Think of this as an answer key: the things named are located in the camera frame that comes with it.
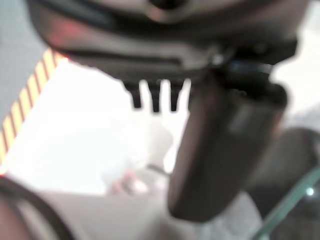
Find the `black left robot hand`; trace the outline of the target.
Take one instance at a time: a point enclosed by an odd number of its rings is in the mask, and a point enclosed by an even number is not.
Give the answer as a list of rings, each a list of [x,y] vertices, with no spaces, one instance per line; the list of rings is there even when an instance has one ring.
[[[308,0],[29,0],[31,22],[59,54],[122,81],[160,111],[190,80],[189,117],[167,194],[169,213],[206,222],[244,187],[288,104],[270,81],[296,53]]]

